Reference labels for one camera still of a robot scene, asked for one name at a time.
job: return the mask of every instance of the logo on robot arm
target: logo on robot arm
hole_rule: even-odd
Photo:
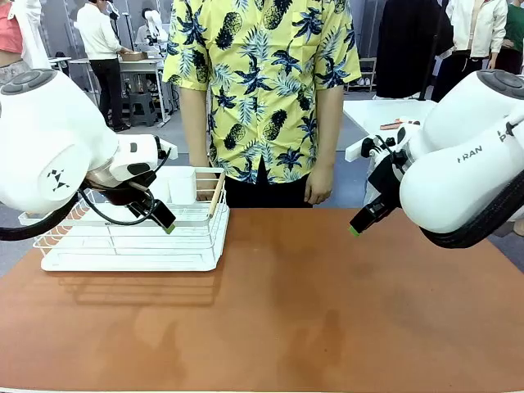
[[[470,158],[476,156],[477,154],[482,153],[482,146],[476,147],[475,150],[471,150],[469,153],[462,154],[462,157],[457,158],[457,162],[459,164],[463,163],[465,160],[469,160]]]
[[[56,180],[56,185],[55,187],[53,188],[53,192],[56,192],[56,190],[58,190],[59,188],[62,188],[62,187],[66,187],[66,188],[69,188],[69,185],[68,184],[65,184],[63,182],[60,181],[60,178],[62,176],[62,174],[64,173],[64,170],[56,170],[56,169],[53,169],[51,172],[49,172],[47,174],[47,178],[55,178]]]

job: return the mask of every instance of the black trousers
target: black trousers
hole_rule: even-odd
[[[123,125],[122,121],[122,82],[120,79],[120,63],[118,59],[91,60],[91,68],[97,76],[100,84],[100,112],[103,114],[106,124],[109,124],[109,110],[113,127]]]
[[[503,47],[497,57],[497,70],[504,70],[519,75],[522,68],[522,53]]]
[[[308,175],[292,183],[269,184],[264,162],[260,162],[256,184],[226,178],[228,206],[232,208],[311,208],[304,202]]]
[[[455,52],[442,61],[431,99],[440,102],[462,79],[482,70],[483,58],[471,58],[468,52]]]

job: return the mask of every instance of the workbench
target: workbench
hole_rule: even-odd
[[[0,386],[50,391],[516,391],[524,276],[402,214],[232,210],[211,273],[0,279]]]
[[[89,87],[91,88],[91,92],[93,92],[93,96],[95,97],[95,100],[98,104],[98,96],[95,93],[95,85],[96,81],[93,82],[93,78],[91,76],[91,64],[89,63],[89,59],[79,59],[79,60],[73,60],[69,62],[70,64],[79,64],[82,66],[85,66],[88,73],[88,80],[89,80]],[[158,96],[160,101],[160,109],[162,111],[162,122],[158,125],[158,127],[164,127],[170,120],[171,117],[165,113],[165,103],[164,103],[164,94],[162,92],[164,86],[162,83],[161,73],[164,70],[164,59],[146,59],[146,60],[140,60],[140,61],[122,61],[120,59],[120,72],[122,74],[155,74],[156,76],[156,85],[158,86]]]
[[[344,115],[353,121],[359,129],[368,135],[380,135],[384,140],[395,137],[398,129],[381,131],[384,124],[395,123],[403,118],[418,120],[421,124],[435,108],[436,102],[418,100],[362,100],[345,101]],[[346,160],[352,161],[355,152],[359,154],[362,141],[358,141],[346,149]]]

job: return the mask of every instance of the dish rack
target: dish rack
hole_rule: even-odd
[[[176,217],[171,234],[151,220],[133,227],[111,224],[82,200],[60,225],[35,238],[33,247],[43,253],[42,269],[54,272],[180,272],[215,269],[224,249],[229,219],[224,189],[225,173],[222,169],[212,168],[198,168],[196,172],[210,175],[209,178],[198,178],[197,188],[201,188],[199,184],[216,182],[214,190],[198,191],[213,193],[213,198],[189,206],[166,203]],[[169,167],[163,167],[158,172],[156,182],[167,182],[168,179]],[[89,192],[87,197],[112,219],[136,219],[124,206],[96,202],[93,192]],[[39,220],[26,213],[19,217],[22,225],[35,224]]]

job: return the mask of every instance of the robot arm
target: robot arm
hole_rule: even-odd
[[[438,246],[477,244],[524,205],[524,83],[503,71],[469,75],[395,138],[363,141],[381,193],[351,222],[361,233],[401,207]]]
[[[174,222],[147,189],[158,160],[177,158],[176,146],[114,133],[62,73],[32,70],[2,87],[0,136],[0,201],[13,209],[47,214],[92,187],[136,216],[155,208],[150,216],[163,228]]]
[[[151,32],[151,45],[152,43],[166,43],[169,36],[162,27],[162,18],[158,11],[147,11],[145,17],[147,27]]]

